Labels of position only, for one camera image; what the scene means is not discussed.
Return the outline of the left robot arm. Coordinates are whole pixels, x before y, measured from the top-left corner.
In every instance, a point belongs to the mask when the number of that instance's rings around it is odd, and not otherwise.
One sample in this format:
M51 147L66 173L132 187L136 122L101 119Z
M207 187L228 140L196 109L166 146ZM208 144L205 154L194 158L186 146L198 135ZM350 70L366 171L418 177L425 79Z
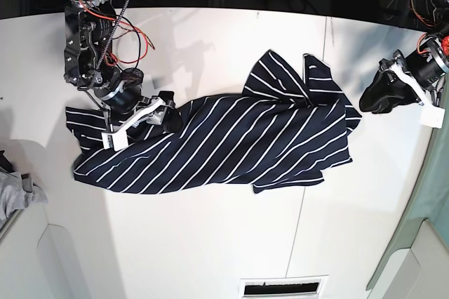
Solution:
M428 20L409 0L415 17L428 29L407 56L397 50L392 59L379 63L373 82L359 100L362 112L386 114L393 108L417 103L444 112L440 108L448 77L448 0L430 0L434 7Z

